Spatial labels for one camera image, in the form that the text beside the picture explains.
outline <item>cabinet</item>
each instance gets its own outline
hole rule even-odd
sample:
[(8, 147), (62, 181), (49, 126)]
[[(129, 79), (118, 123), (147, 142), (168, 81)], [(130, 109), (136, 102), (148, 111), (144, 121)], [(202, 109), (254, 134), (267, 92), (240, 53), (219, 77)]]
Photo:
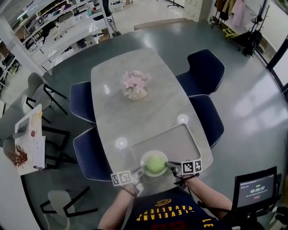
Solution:
[(195, 22), (208, 18), (212, 0), (185, 0), (184, 17)]

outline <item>person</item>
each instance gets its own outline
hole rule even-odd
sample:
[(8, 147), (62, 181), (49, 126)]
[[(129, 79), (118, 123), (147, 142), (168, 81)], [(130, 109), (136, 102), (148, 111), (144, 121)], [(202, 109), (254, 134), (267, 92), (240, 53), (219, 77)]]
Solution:
[[(213, 190), (197, 177), (187, 179), (185, 185), (207, 206), (231, 210), (232, 202), (221, 193)], [(124, 186), (113, 204), (100, 220), (98, 229), (119, 230), (125, 214), (133, 199), (133, 185)], [(184, 230), (184, 229), (231, 229), (222, 218), (225, 212), (212, 211), (217, 217), (209, 216), (201, 209), (191, 196), (182, 188), (146, 197), (136, 198), (133, 202), (131, 215), (124, 227), (125, 230)]]

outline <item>navy blue chair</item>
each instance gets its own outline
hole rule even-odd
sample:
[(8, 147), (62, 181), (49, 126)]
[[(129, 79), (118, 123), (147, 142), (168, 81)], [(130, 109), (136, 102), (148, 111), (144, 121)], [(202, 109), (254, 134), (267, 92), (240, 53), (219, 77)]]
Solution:
[(71, 85), (70, 111), (76, 117), (96, 125), (92, 101), (91, 82), (85, 81)]
[(188, 56), (190, 69), (176, 76), (188, 96), (211, 94), (221, 84), (225, 66), (208, 49), (200, 50)]
[(111, 182), (112, 171), (97, 128), (90, 128), (77, 136), (73, 145), (81, 171), (87, 179)]
[(221, 117), (208, 95), (189, 96), (189, 100), (197, 113), (209, 146), (212, 149), (224, 133), (224, 125)]

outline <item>screen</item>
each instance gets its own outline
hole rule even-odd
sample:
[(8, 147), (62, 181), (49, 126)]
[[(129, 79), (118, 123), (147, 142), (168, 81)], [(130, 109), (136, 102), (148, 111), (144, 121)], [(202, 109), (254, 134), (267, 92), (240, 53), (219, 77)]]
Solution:
[(262, 177), (253, 181), (242, 182), (239, 187), (239, 199), (237, 207), (269, 199), (273, 196), (274, 175)]

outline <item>gray floor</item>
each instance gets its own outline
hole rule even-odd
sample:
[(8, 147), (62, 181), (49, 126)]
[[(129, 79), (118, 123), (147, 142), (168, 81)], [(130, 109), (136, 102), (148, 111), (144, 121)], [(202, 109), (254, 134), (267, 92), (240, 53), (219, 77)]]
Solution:
[[(275, 80), (257, 57), (245, 57), (225, 40), (219, 28), (210, 29), (206, 23), (183, 23), (136, 31), (107, 40), (63, 61), (45, 75), (50, 86), (69, 96), (70, 85), (90, 80), (92, 67), (119, 54), (151, 47), (175, 75), (188, 70), (187, 56), (201, 49), (209, 49), (226, 67), (223, 82), (211, 95), (223, 120), (225, 132), (212, 149), (214, 162), (201, 173), (200, 178), (212, 188), (233, 198), (234, 177), (260, 171), (277, 165), (278, 173), (286, 173), (287, 154), (284, 140), (287, 136), (288, 107)], [(59, 99), (69, 110), (69, 100)], [(59, 109), (48, 109), (44, 115), (51, 119), (52, 127), (69, 130), (71, 138), (65, 152), (75, 158), (72, 147), (74, 137), (89, 128), (71, 113), (65, 116)], [(7, 117), (0, 127), (12, 130)], [(61, 141), (60, 136), (49, 137)], [(82, 229), (97, 227), (98, 221), (113, 201), (117, 191), (110, 185), (89, 181), (78, 165), (64, 164), (58, 171), (35, 172), (25, 176), (27, 188), (35, 210), (46, 227), (39, 205), (47, 200), (52, 189), (84, 189), (91, 193), (79, 208), (98, 207), (96, 213), (81, 216)], [(261, 218), (267, 224), (269, 218)]]

